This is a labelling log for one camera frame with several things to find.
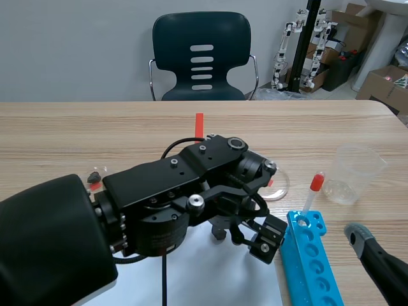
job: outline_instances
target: white pedestal sink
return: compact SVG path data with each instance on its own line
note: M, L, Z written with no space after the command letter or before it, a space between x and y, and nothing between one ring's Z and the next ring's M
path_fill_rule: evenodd
M365 0L365 2L373 9L385 12L386 16L384 25L352 85L355 91L360 90L370 71L390 63L408 26L407 0Z

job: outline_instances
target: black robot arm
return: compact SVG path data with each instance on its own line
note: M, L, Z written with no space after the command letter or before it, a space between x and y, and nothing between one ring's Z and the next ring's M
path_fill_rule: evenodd
M16 194L0 203L0 299L72 305L117 278L112 253L164 256L189 226L205 221L217 238L229 230L235 244L270 263L287 224L269 214L258 189L275 172L243 140L209 136L175 156L105 177L93 202L76 175ZM258 233L254 241L239 224Z

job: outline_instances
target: test tube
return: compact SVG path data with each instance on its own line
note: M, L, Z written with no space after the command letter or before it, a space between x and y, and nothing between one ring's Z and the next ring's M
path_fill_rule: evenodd
M299 225L305 224L304 220L306 218L306 215L309 212L310 207L312 206L314 197L320 191L321 186L323 185L323 182L324 182L324 173L317 172L313 177L312 183L310 184L310 189L307 195L305 206L302 212L300 213L300 218L298 219Z

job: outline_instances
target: white paper sheet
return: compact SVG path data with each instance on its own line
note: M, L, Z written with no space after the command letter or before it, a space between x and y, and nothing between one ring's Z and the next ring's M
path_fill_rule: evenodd
M240 229L252 238L253 231ZM161 258L117 269L116 285L83 305L161 306ZM246 246L233 245L229 234L217 242L209 222L189 228L182 245L167 256L167 279L168 306L282 306L275 263L267 265Z

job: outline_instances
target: wood grain tabletop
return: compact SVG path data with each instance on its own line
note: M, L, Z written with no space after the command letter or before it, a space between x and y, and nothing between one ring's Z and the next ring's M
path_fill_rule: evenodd
M159 159L170 143L194 136L196 112L206 134L240 137L287 171L288 195L270 204L284 220L303 207L313 175L329 169L339 145L362 143L380 154L388 168L355 205L320 194L312 208L327 225L323 243L344 304L386 305L343 234L349 221L362 222L408 262L408 130L375 101L0 103L0 200L93 166L121 171ZM275 264L290 305L279 255Z

